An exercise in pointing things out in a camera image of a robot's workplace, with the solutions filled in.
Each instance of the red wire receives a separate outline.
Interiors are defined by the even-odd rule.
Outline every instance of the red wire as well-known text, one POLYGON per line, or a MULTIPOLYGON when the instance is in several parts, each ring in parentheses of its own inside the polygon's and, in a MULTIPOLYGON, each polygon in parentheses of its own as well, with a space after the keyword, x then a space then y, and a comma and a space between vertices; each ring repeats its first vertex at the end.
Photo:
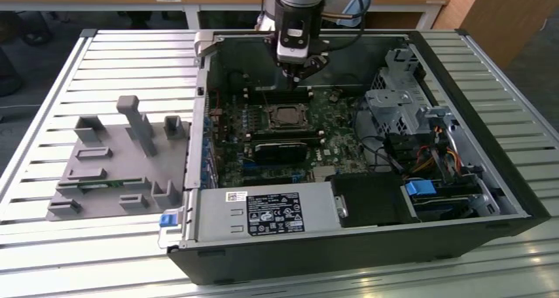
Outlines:
POLYGON ((419 155, 422 155, 422 151, 423 151, 424 149, 428 149, 428 146, 427 146, 427 145, 422 146, 422 147, 419 148, 419 150, 418 150, 418 160, 416 160, 416 164, 419 164, 419 155))

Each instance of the slotted metal platform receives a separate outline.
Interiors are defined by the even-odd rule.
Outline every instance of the slotted metal platform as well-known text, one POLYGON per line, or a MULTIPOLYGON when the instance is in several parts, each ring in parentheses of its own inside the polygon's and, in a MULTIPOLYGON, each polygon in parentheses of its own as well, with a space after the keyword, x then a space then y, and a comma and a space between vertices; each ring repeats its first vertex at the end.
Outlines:
MULTIPOLYGON (((554 216, 548 222, 458 259, 226 286, 192 284, 158 246, 159 215, 43 220, 78 139, 71 129, 79 115, 98 114, 103 124, 123 124, 116 99, 135 94, 151 122, 170 114, 187 121, 192 116, 194 31, 99 31, 78 41, 0 179, 0 296, 552 295, 559 290, 558 134, 470 37, 454 31, 430 31, 424 37, 554 216)), ((436 85, 428 84, 444 104, 436 85)))

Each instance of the warning label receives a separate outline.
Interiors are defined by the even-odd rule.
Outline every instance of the warning label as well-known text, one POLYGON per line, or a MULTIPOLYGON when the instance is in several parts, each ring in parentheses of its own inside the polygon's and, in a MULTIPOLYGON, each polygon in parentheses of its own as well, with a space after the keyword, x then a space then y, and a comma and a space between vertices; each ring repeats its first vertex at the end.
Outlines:
POLYGON ((247 219, 251 236, 303 232, 299 193, 247 196, 247 219))

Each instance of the desk leg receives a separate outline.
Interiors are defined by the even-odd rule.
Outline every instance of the desk leg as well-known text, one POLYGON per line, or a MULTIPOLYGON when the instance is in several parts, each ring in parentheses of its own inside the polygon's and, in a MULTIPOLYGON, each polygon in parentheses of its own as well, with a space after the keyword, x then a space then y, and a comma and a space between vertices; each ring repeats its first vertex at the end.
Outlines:
POLYGON ((442 5, 430 5, 422 14, 418 22, 418 29, 431 29, 434 27, 436 16, 439 15, 442 5))
POLYGON ((200 29, 200 5, 184 5, 183 10, 186 13, 186 23, 188 24, 188 29, 200 29))

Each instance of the metal bracket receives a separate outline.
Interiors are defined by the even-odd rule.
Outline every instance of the metal bracket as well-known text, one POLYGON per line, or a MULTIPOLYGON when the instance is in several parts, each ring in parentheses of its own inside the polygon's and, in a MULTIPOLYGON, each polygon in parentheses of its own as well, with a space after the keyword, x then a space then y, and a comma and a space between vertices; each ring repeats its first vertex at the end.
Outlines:
POLYGON ((206 57, 216 50, 216 43, 222 42, 224 39, 214 39, 215 35, 212 31, 199 31, 194 37, 194 51, 196 57, 206 57))

